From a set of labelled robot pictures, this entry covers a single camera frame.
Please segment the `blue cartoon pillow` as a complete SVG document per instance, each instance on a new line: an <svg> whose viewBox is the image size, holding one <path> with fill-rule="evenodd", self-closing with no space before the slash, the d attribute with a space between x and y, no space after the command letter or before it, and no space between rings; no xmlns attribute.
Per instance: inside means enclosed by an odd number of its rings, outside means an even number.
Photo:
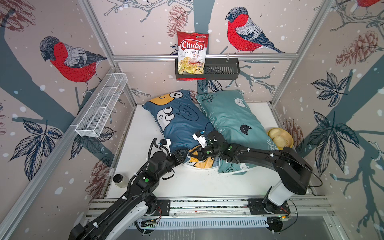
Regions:
<svg viewBox="0 0 384 240"><path fill-rule="evenodd" d="M196 132L214 130L210 120L196 105L196 93L178 90L147 101L143 108L151 113L165 139L171 141L170 151L192 152L201 144L193 138Z"/></svg>

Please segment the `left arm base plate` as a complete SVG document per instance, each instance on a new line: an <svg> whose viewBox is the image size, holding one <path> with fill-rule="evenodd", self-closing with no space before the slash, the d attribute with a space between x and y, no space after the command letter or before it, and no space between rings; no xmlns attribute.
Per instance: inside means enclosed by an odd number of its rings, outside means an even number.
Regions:
<svg viewBox="0 0 384 240"><path fill-rule="evenodd" d="M151 217L160 217L160 216L169 216L171 209L171 201L170 200L157 200L157 202L149 208L146 213L147 216Z"/></svg>

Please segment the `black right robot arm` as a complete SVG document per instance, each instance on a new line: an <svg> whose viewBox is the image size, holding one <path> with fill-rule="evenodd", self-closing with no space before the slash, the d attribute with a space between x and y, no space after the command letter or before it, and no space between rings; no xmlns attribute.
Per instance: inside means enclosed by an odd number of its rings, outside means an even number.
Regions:
<svg viewBox="0 0 384 240"><path fill-rule="evenodd" d="M209 157L236 164L252 164L274 170L280 181L271 187L263 199L267 212L279 209L293 195L305 195L313 175L311 166L293 149L259 150L239 144L228 143L218 131L201 135L196 132L193 138L200 145L188 152L189 158L203 161Z"/></svg>

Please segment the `teal cat pillow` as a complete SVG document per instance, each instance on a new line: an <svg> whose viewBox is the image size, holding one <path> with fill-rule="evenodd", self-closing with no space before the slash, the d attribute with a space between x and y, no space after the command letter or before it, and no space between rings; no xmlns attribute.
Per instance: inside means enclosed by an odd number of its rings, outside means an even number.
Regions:
<svg viewBox="0 0 384 240"><path fill-rule="evenodd" d="M278 149L252 113L242 91L212 92L198 95L196 99L202 113L227 142L259 150Z"/></svg>

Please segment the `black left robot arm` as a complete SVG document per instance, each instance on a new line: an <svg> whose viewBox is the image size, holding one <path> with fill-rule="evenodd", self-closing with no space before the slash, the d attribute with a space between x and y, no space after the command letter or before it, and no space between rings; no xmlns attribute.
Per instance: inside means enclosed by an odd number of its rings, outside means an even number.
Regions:
<svg viewBox="0 0 384 240"><path fill-rule="evenodd" d="M175 151L170 156L155 152L129 181L127 191L107 210L85 225L76 225L70 240L116 240L132 223L156 211L157 197L153 191L160 179L182 164L188 151Z"/></svg>

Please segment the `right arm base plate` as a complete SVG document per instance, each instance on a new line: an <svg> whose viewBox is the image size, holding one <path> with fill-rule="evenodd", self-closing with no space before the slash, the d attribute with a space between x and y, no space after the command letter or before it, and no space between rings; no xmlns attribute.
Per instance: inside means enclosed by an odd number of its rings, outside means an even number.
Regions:
<svg viewBox="0 0 384 240"><path fill-rule="evenodd" d="M277 206L266 199L248 199L247 207L249 208L251 215L287 216L291 214L287 202L284 202L281 206Z"/></svg>

